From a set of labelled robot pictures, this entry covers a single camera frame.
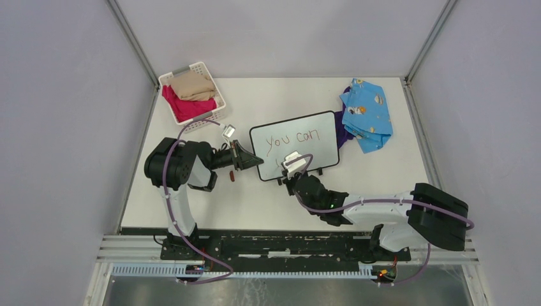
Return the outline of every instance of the folded towel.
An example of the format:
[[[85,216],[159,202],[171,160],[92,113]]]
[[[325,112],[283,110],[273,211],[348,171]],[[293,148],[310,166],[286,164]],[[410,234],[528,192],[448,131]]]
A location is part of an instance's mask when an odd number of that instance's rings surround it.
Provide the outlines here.
[[[216,108],[216,102],[212,98],[207,101],[181,100],[177,97],[171,86],[164,86],[161,95],[169,102],[179,122],[195,118]]]
[[[208,75],[188,71],[169,81],[169,85],[181,100],[205,101],[214,97],[214,83]]]
[[[381,149],[392,135],[392,124],[383,88],[361,79],[352,80],[349,92],[341,94],[346,107],[345,129],[355,135],[364,153]]]

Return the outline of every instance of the white laundry basket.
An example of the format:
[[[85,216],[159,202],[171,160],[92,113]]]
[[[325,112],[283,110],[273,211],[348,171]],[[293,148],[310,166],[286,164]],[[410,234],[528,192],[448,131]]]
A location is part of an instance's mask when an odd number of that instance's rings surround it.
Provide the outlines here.
[[[195,73],[199,73],[200,75],[208,75],[211,78],[211,81],[214,83],[214,86],[216,88],[216,94],[214,95],[214,100],[216,101],[216,108],[211,110],[210,112],[203,113],[195,118],[188,119],[186,121],[179,122],[177,119],[177,116],[175,116],[175,113],[173,113],[173,109],[171,108],[171,105],[167,103],[169,106],[169,110],[171,111],[171,115],[173,116],[173,119],[175,119],[175,122],[180,126],[185,126],[186,124],[193,122],[194,120],[199,119],[210,119],[210,120],[219,120],[226,117],[226,110],[225,110],[225,100],[223,99],[223,96],[221,95],[218,86],[216,86],[216,82],[211,76],[211,73],[207,69],[207,66],[203,62],[196,62],[195,64],[191,64],[188,67],[177,69],[173,72],[166,73],[158,78],[159,86],[163,89],[164,85],[169,85],[169,81],[176,77],[177,75],[180,75],[187,71],[193,71]],[[200,121],[197,123],[194,123],[190,125],[188,128],[186,128],[185,133],[188,133],[190,131],[193,131],[195,129],[198,129],[202,126],[205,126],[209,124],[208,122]]]

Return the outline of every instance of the metal frame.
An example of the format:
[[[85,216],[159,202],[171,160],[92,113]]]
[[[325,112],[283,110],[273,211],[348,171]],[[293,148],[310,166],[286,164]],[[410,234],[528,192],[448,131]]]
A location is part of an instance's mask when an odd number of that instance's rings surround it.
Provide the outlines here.
[[[156,86],[154,97],[152,99],[153,100],[152,109],[147,119],[144,135],[141,139],[141,144],[143,144],[146,138],[146,134],[147,134],[148,127],[151,121],[151,117],[154,112],[154,106],[156,103],[159,83],[157,80],[157,76],[154,70],[152,69],[152,66],[150,65],[150,62],[148,61],[146,55],[144,54],[137,40],[137,37],[133,34],[133,30],[128,24],[128,21],[126,20],[124,13],[122,12],[120,6],[118,5],[118,2],[116,0],[105,0],[105,1],[109,5],[110,9],[112,10],[122,31],[124,32],[128,41],[130,42],[134,52],[137,54],[142,66],[145,69],[145,72],[147,73],[147,76],[151,79],[151,82]],[[434,27],[432,28],[429,36],[424,42],[419,54],[414,60],[413,65],[408,72],[408,75],[405,78],[403,78],[404,95],[406,97],[406,101],[407,101],[408,108],[410,111],[410,117],[412,119],[417,141],[419,143],[419,149],[421,151],[425,170],[426,170],[429,182],[432,185],[439,188],[442,188],[442,183],[438,175],[438,169],[433,158],[433,152],[431,150],[429,140],[427,138],[426,133],[424,132],[424,128],[423,128],[422,121],[419,115],[419,111],[417,109],[417,106],[415,104],[415,99],[411,92],[411,81],[415,77],[417,71],[419,70],[419,67],[422,64],[424,58],[426,57],[426,54],[428,53],[430,48],[433,46],[435,39],[441,33],[441,29],[443,28],[452,10],[455,8],[457,2],[458,0],[447,1],[447,3],[445,4],[445,6],[443,7],[440,13],[440,16],[438,17],[436,23],[434,24]],[[141,150],[142,150],[142,145],[140,145],[137,160],[140,159]],[[134,175],[132,175],[130,188],[128,189],[127,194],[129,194],[134,177],[135,177],[135,169],[134,169]],[[128,196],[126,195],[126,201],[124,202],[124,209],[127,203],[127,197]],[[122,219],[123,214],[124,214],[124,211],[122,211],[122,214],[118,222],[118,225],[119,225],[118,230],[120,229],[120,224],[121,224],[120,221]],[[142,265],[152,264],[152,265],[157,265],[158,267],[160,266],[171,267],[172,265],[185,266],[185,265],[197,265],[197,264],[202,263],[201,261],[163,261],[159,258],[160,253],[161,253],[161,247],[158,244],[156,244],[154,240],[152,239],[152,237],[150,236],[119,236],[119,235],[104,236],[101,247],[100,247],[100,251],[98,253],[98,257],[96,260],[96,265],[94,267],[91,283],[89,285],[89,289],[88,289],[86,298],[84,300],[84,305],[85,306],[102,305],[105,298],[108,284],[110,282],[110,276],[112,272],[114,271],[115,265],[141,267]],[[424,259],[426,258],[425,256],[426,256],[426,249],[423,249],[423,248],[412,249],[411,250],[412,260],[409,262],[401,263],[401,265],[419,265],[424,261]],[[471,299],[473,301],[474,306],[489,305],[487,295],[485,294],[485,290],[483,287],[483,282],[482,282],[483,279],[481,277],[482,273],[480,271],[480,263],[477,258],[477,254],[475,252],[475,248],[471,239],[469,238],[467,239],[466,249],[464,252],[449,252],[449,251],[441,250],[438,248],[434,248],[431,253],[431,260],[429,264],[430,265],[461,265],[463,268],[464,276],[466,278],[466,284],[470,291]]]
[[[158,77],[156,76],[156,73],[154,72],[152,65],[150,64],[145,52],[143,51],[141,44],[139,44],[139,41],[137,40],[137,37],[135,36],[133,29],[128,23],[128,19],[126,19],[126,16],[124,15],[124,12],[122,12],[122,9],[120,5],[118,4],[117,0],[105,0],[105,2],[107,3],[107,6],[109,7],[109,9],[111,9],[111,12],[113,13],[115,19],[117,20],[126,39],[128,39],[128,42],[130,43],[131,48],[137,55],[139,62],[143,66],[143,69],[145,69],[145,73],[149,77],[152,84],[154,84],[155,88],[158,88],[159,86]]]
[[[445,3],[445,6],[441,10],[440,16],[438,16],[438,19],[436,20],[436,23],[428,34],[428,37],[426,38],[423,46],[421,47],[419,54],[417,54],[417,57],[413,61],[413,65],[411,66],[408,75],[406,76],[406,82],[411,82],[411,80],[413,80],[413,78],[415,77],[415,74],[417,74],[417,71],[419,70],[420,65],[425,59],[426,54],[428,53],[428,51],[430,51],[436,38],[440,35],[441,30],[443,29],[443,26],[447,21],[447,18],[453,12],[453,9],[455,8],[457,2],[458,0],[447,0],[447,2]]]

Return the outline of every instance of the cable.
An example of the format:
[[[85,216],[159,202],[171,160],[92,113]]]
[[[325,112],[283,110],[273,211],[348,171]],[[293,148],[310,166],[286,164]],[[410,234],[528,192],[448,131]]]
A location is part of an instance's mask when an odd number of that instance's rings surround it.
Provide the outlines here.
[[[156,242],[157,244],[163,245],[163,243],[159,243],[159,242],[156,240],[156,235],[153,235],[152,238],[154,239],[154,242]]]
[[[171,155],[173,154],[173,151],[175,150],[175,148],[178,146],[179,143],[181,142],[184,142],[186,143],[184,140],[181,140],[181,135],[182,133],[184,132],[184,130],[186,130],[186,128],[196,122],[200,122],[200,121],[206,121],[206,122],[210,122],[210,123],[213,123],[217,126],[220,125],[220,123],[216,122],[216,121],[213,121],[213,120],[209,120],[209,119],[199,119],[199,120],[194,120],[188,124],[186,124],[181,132],[179,133],[178,137],[177,137],[177,141],[171,146],[171,149],[169,149],[169,152],[167,152],[167,157],[165,158],[165,163],[163,164],[163,173],[162,173],[162,176],[161,176],[161,181],[163,183],[163,191],[165,193],[165,201],[167,203],[167,210],[168,210],[168,213],[169,213],[169,218],[171,218],[171,222],[172,224],[175,226],[175,229],[179,232],[179,234],[181,234],[181,238],[182,240],[184,241],[184,243],[186,243],[190,248],[192,248],[195,252],[197,252],[199,255],[203,256],[204,258],[207,258],[221,266],[224,266],[225,268],[227,268],[229,270],[228,273],[224,274],[224,275],[220,275],[220,276],[217,276],[217,277],[213,277],[213,278],[210,278],[210,279],[205,279],[205,280],[198,280],[198,281],[195,281],[195,282],[184,282],[185,284],[190,284],[190,285],[200,285],[200,284],[208,284],[210,282],[216,282],[216,281],[220,281],[221,279],[225,279],[226,277],[230,276],[231,274],[233,274],[233,268],[224,263],[223,261],[219,260],[219,259],[216,259],[210,255],[207,255],[205,254],[204,252],[202,252],[200,249],[197,249],[193,244],[191,244],[191,242],[186,238],[186,236],[184,236],[184,233],[181,231],[180,227],[178,226],[177,224],[177,220],[175,219],[175,216],[173,215],[173,209],[171,207],[171,202],[169,201],[169,190],[167,190],[167,184],[166,184],[166,174],[167,174],[167,166],[169,165],[169,159],[171,159]]]
[[[378,284],[378,286],[383,286],[383,287],[394,287],[394,286],[396,286],[398,284],[406,284],[407,282],[414,281],[414,280],[418,279],[421,276],[421,274],[423,274],[424,270],[426,270],[426,267],[428,266],[428,261],[429,260],[430,260],[430,244],[427,244],[426,259],[425,259],[423,265],[417,271],[417,273],[413,274],[412,276],[408,277],[407,279],[399,280],[397,282],[392,282],[390,284],[385,284],[385,283],[382,283],[382,282],[379,282],[377,284]]]

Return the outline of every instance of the white tabletop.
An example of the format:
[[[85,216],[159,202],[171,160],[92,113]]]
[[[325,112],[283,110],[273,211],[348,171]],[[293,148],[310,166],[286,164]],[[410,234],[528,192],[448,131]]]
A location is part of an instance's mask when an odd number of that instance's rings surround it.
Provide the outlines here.
[[[411,191],[417,182],[427,182],[419,146],[404,92],[398,78],[364,78],[383,87],[394,134],[376,152],[364,154],[356,140],[340,148],[340,163],[323,170],[319,177],[327,189],[366,196]],[[216,79],[229,109],[222,123],[237,128],[233,138],[250,151],[249,129],[261,124],[291,119],[326,110],[340,110],[338,95],[351,78],[222,78]],[[176,138],[176,125],[167,102],[158,95],[151,123],[138,162],[122,219],[122,227],[166,228],[164,204],[150,179],[144,175],[147,156],[164,137]],[[208,125],[183,135],[182,139],[223,143],[221,130]],[[262,182],[256,168],[216,170],[218,181],[211,193],[188,189],[191,212],[199,228],[231,230],[369,231],[362,225],[330,226],[310,215],[276,181]]]

